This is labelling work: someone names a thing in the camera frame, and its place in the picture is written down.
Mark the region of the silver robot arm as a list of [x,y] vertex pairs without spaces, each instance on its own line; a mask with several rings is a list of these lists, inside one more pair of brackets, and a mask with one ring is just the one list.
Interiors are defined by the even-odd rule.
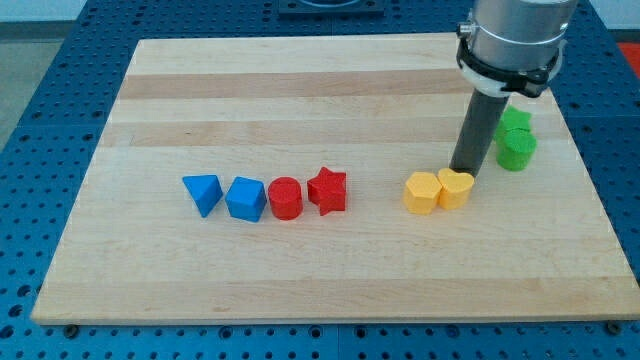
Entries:
[[457,26],[456,61],[482,94],[536,98],[559,72],[576,0],[476,0]]

